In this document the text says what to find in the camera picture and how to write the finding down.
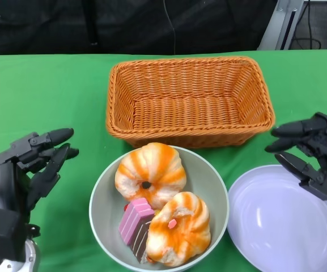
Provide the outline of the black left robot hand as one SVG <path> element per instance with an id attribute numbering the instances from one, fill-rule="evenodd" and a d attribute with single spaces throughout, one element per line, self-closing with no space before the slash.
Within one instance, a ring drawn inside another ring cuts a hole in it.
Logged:
<path id="1" fill-rule="evenodd" d="M 79 150 L 67 143 L 73 135 L 72 128 L 33 132 L 0 153 L 0 209 L 29 217 L 60 179 L 64 162 L 78 156 Z"/>

